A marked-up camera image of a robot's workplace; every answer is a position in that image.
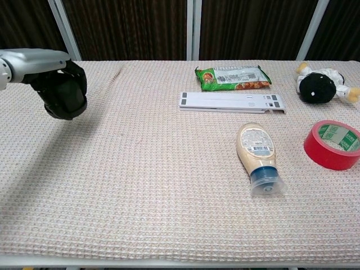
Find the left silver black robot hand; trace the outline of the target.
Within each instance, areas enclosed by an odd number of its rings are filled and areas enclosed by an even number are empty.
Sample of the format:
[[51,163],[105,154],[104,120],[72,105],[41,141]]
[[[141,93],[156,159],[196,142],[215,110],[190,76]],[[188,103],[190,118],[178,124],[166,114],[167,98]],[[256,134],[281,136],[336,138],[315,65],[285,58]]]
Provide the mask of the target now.
[[73,120],[87,108],[86,73],[64,51],[2,49],[1,90],[10,83],[30,85],[55,119]]

